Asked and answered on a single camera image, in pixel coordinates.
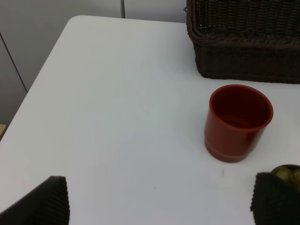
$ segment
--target white wall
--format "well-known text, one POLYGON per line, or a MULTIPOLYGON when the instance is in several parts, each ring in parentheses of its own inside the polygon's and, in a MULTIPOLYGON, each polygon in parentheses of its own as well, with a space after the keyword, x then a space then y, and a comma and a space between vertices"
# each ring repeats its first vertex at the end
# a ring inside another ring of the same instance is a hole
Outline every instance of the white wall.
POLYGON ((186 5, 186 0, 125 0, 125 15, 128 19, 185 23, 186 5))
POLYGON ((25 88, 0 38, 0 124, 11 122, 25 96, 25 88))
POLYGON ((27 89, 76 15, 121 17, 120 0, 0 0, 0 32, 27 89))

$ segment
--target red cup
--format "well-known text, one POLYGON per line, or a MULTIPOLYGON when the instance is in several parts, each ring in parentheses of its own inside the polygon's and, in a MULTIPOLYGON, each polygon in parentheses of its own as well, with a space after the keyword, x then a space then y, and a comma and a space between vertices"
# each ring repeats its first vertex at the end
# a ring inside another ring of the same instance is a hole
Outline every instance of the red cup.
POLYGON ((221 161, 242 161, 255 148, 272 118, 272 104, 260 91, 238 84, 223 86, 210 97, 205 146, 221 161))

